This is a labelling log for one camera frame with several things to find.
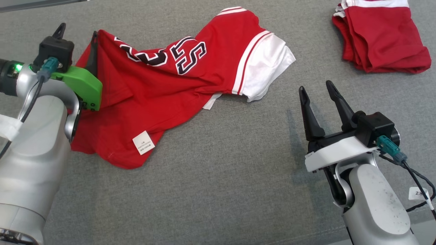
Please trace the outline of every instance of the green plastic bracket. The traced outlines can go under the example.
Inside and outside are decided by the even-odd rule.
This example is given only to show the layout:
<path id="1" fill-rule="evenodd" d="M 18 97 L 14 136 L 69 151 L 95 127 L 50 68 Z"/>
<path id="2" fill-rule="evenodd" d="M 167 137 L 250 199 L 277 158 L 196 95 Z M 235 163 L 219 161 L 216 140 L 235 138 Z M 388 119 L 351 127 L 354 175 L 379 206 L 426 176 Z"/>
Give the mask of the green plastic bracket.
<path id="1" fill-rule="evenodd" d="M 83 99 L 84 108 L 100 110 L 103 84 L 88 70 L 70 66 L 66 73 L 54 72 L 52 79 L 62 80 Z"/>

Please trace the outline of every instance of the robotic arm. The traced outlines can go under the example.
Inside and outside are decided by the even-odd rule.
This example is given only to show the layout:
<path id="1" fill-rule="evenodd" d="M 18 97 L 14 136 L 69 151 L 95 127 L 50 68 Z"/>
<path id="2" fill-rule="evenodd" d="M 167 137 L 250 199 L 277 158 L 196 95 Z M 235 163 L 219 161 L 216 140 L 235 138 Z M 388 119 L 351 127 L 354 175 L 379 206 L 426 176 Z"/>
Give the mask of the robotic arm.
<path id="1" fill-rule="evenodd" d="M 374 158 L 380 140 L 398 148 L 400 136 L 394 123 L 380 112 L 368 116 L 354 113 L 333 83 L 327 81 L 326 85 L 341 117 L 342 132 L 325 135 L 310 108 L 306 90 L 300 87 L 309 141 L 307 171 L 324 171 L 353 245 L 418 245 L 406 210 Z"/>
<path id="2" fill-rule="evenodd" d="M 62 39 L 64 30 L 63 23 L 44 39 L 33 64 L 0 59 L 0 92 L 24 100 L 19 133 L 0 155 L 0 245 L 44 244 L 42 230 L 64 174 L 80 113 L 87 105 L 92 110 L 100 108 L 96 39 L 87 69 L 71 66 L 74 44 Z M 38 73 L 50 62 L 56 72 L 41 81 Z"/>

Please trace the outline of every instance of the red fabric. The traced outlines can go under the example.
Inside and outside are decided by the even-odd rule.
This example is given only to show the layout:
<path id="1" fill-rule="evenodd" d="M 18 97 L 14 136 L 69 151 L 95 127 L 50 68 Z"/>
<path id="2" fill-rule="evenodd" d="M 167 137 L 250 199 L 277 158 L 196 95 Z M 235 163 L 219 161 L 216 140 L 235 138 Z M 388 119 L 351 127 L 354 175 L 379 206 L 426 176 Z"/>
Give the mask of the red fabric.
<path id="1" fill-rule="evenodd" d="M 188 121 L 214 93 L 232 93 L 242 54 L 264 30 L 252 12 L 229 11 L 213 18 L 176 53 L 171 49 L 178 41 L 162 50 L 137 51 L 100 30 L 97 64 L 102 106 L 97 112 L 82 113 L 72 149 L 98 153 L 121 168 L 142 166 L 151 151 L 141 156 L 132 139 L 147 131 L 156 145 L 165 130 Z M 85 66 L 89 49 L 77 66 Z M 193 60 L 196 65 L 190 67 Z"/>
<path id="2" fill-rule="evenodd" d="M 345 16 L 332 21 L 344 38 L 343 59 L 357 69 L 420 73 L 430 68 L 430 54 L 408 7 L 350 6 Z"/>

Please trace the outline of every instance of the green indicator light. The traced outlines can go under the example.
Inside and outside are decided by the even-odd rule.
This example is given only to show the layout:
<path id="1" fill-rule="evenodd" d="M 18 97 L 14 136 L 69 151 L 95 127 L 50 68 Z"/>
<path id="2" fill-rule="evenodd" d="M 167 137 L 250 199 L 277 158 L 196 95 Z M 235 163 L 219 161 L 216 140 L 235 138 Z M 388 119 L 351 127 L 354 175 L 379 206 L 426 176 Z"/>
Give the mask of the green indicator light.
<path id="1" fill-rule="evenodd" d="M 22 65 L 20 65 L 20 64 L 17 64 L 16 66 L 15 66 L 15 70 L 16 71 L 21 71 L 21 69 L 23 68 L 23 66 Z"/>

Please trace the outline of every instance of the gray tabletop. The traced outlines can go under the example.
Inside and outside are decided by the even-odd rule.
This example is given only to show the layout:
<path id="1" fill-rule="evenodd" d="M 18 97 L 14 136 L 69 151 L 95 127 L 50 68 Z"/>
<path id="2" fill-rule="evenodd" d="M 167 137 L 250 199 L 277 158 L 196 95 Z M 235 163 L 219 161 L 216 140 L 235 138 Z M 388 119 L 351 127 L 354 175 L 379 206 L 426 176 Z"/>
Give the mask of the gray tabletop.
<path id="1" fill-rule="evenodd" d="M 347 237 L 322 173 L 307 173 L 307 142 L 298 88 L 306 87 L 327 133 L 341 121 L 328 97 L 332 80 L 355 110 L 395 122 L 409 164 L 433 181 L 436 170 L 436 70 L 419 75 L 365 74 L 342 61 L 331 22 L 338 0 L 92 0 L 0 14 L 0 57 L 32 62 L 39 42 L 61 22 L 74 60 L 104 29 L 133 47 L 166 47 L 194 36 L 220 10 L 243 6 L 287 42 L 297 61 L 266 96 L 247 103 L 223 96 L 211 111 L 168 130 L 144 166 L 123 170 L 98 155 L 72 153 L 45 227 L 47 244 L 327 244 Z M 411 1 L 422 41 L 436 57 L 436 2 Z M 16 98 L 0 96 L 15 116 Z M 405 207 L 413 180 L 402 168 L 380 169 Z M 412 222 L 431 219 L 427 208 Z"/>

